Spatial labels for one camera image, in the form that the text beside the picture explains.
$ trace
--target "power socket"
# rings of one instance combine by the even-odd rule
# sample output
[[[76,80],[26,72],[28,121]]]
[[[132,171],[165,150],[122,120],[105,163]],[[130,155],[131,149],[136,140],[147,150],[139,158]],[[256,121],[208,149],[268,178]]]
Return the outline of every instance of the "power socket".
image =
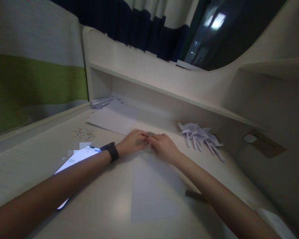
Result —
[[[274,158],[286,151],[284,147],[272,141],[271,139],[269,139],[268,137],[261,134],[255,129],[250,131],[249,134],[257,138],[257,140],[251,143],[251,145],[255,147],[258,151],[260,151],[263,155],[265,155],[267,158]]]

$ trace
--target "curtain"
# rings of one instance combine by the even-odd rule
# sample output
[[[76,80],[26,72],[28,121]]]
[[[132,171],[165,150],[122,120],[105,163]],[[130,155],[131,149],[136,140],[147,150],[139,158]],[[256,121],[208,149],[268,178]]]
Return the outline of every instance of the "curtain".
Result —
[[[199,0],[52,0],[80,23],[177,62]]]
[[[0,134],[88,102],[78,18],[48,0],[0,0]]]

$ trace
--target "watch strap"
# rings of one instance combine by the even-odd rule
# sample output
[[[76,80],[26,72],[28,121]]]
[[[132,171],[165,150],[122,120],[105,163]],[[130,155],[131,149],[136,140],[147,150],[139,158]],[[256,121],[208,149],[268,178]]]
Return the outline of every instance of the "watch strap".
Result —
[[[115,160],[117,160],[119,158],[119,153],[116,150],[115,147],[115,142],[109,143],[105,146],[103,146],[102,148],[100,148],[101,151],[103,150],[107,150],[109,151],[110,155],[111,155],[111,163],[113,163]]]

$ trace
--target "phone screen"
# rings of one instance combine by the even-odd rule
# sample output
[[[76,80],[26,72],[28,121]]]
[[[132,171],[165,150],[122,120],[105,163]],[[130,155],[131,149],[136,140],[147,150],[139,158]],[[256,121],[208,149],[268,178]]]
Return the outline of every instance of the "phone screen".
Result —
[[[73,164],[76,164],[77,162],[80,162],[81,160],[84,160],[94,154],[99,153],[101,150],[99,148],[93,147],[93,146],[87,146],[77,152],[75,152],[54,174],[57,174],[58,172],[61,172],[62,170],[72,166]],[[66,202],[69,199],[67,199],[64,203],[62,203],[61,206],[57,208],[57,210],[60,210],[64,207]]]

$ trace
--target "person's left hand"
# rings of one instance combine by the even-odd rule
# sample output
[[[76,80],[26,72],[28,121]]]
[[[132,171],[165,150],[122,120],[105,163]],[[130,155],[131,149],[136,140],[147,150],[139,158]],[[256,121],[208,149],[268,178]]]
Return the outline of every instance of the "person's left hand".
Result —
[[[149,137],[149,135],[145,131],[134,129],[120,143],[115,145],[119,156],[123,157],[124,155],[135,153],[140,149],[146,148],[147,145],[140,141],[144,141],[147,137]]]

